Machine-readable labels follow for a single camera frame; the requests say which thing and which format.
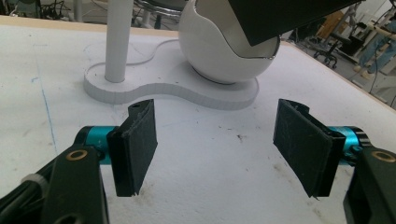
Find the white table surface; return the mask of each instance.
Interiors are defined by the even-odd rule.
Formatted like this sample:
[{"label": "white table surface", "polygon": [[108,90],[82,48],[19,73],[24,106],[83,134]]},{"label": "white table surface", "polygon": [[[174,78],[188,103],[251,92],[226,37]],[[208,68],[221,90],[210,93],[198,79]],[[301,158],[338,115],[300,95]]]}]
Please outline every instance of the white table surface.
[{"label": "white table surface", "polygon": [[[129,104],[94,101],[82,88],[84,49],[105,41],[105,29],[0,17],[0,195],[71,146],[80,128],[125,120]],[[177,34],[135,31],[136,43]],[[160,76],[170,72],[156,66],[163,57],[185,61],[173,43],[138,66]],[[353,169],[339,167],[330,198],[308,198],[273,145],[277,101],[308,105],[325,125],[358,126],[393,152],[395,111],[287,43],[258,80],[255,102],[237,111],[150,96],[159,145],[141,194],[117,198],[111,168],[102,166],[111,223],[345,223]]]}]

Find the metal stool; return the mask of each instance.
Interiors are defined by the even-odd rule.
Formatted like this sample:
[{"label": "metal stool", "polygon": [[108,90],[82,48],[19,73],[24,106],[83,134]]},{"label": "metal stool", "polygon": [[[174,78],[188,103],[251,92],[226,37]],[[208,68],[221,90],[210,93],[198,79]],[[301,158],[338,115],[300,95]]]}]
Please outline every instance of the metal stool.
[{"label": "metal stool", "polygon": [[319,55],[324,56],[325,57],[325,59],[323,61],[324,64],[326,64],[327,66],[330,67],[330,63],[334,62],[332,64],[332,69],[334,69],[337,67],[337,57],[332,55],[332,52],[335,50],[335,48],[338,47],[338,44],[340,42],[342,44],[350,44],[350,43],[352,43],[352,41],[350,39],[345,38],[345,37],[338,35],[336,33],[331,33],[330,36],[335,39],[335,42],[334,42],[334,44],[332,44],[332,47],[328,51],[323,50],[323,49],[317,49],[317,52],[315,52],[315,54],[314,54],[314,58],[317,59]]},{"label": "metal stool", "polygon": [[[186,0],[135,0],[134,1],[143,11],[143,17],[137,18],[136,21],[145,28],[161,29],[162,16],[176,17],[181,16]],[[154,27],[149,25],[151,13],[157,14]]]}]

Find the white spherical lamp head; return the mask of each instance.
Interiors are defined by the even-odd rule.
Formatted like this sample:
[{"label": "white spherical lamp head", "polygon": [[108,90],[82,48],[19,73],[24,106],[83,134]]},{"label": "white spherical lamp head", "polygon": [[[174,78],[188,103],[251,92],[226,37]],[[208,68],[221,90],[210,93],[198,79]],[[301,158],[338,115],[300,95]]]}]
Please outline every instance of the white spherical lamp head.
[{"label": "white spherical lamp head", "polygon": [[201,76],[230,84],[260,75],[275,58],[280,38],[250,46],[227,0],[190,0],[180,18],[179,42]]}]

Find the blue metal part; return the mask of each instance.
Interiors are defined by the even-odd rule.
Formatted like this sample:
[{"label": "blue metal part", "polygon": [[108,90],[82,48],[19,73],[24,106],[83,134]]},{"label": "blue metal part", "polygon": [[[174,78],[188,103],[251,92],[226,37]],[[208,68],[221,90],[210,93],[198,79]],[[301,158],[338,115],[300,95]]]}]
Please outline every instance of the blue metal part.
[{"label": "blue metal part", "polygon": [[96,150],[105,154],[105,158],[100,161],[100,163],[103,165],[111,164],[106,136],[115,128],[115,126],[93,126],[87,135],[87,139],[85,140],[86,146],[93,146]]},{"label": "blue metal part", "polygon": [[355,165],[354,160],[357,159],[357,154],[362,150],[359,137],[352,129],[343,127],[328,127],[330,130],[343,134],[346,137],[346,142],[343,148],[344,157],[341,159],[341,164]]}]

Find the white lamp base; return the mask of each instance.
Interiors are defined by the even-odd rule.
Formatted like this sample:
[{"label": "white lamp base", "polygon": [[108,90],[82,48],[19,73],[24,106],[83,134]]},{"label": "white lamp base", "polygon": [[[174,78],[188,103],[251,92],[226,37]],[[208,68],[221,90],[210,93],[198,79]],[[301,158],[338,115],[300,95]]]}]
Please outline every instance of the white lamp base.
[{"label": "white lamp base", "polygon": [[[136,62],[143,61],[145,56],[142,56],[142,51],[149,55],[148,51],[157,46],[144,41],[132,45],[128,48],[128,57]],[[165,45],[160,47],[152,61],[127,66],[125,80],[120,83],[111,83],[105,79],[103,63],[93,66],[84,77],[85,92],[98,101],[114,105],[130,103],[152,94],[170,94],[220,110],[242,109],[253,103],[259,92],[256,78],[232,85],[214,83],[195,72],[183,57],[177,42]],[[101,61],[93,55],[105,55],[101,52],[104,50],[104,44],[92,45],[86,49],[92,64]]]}]

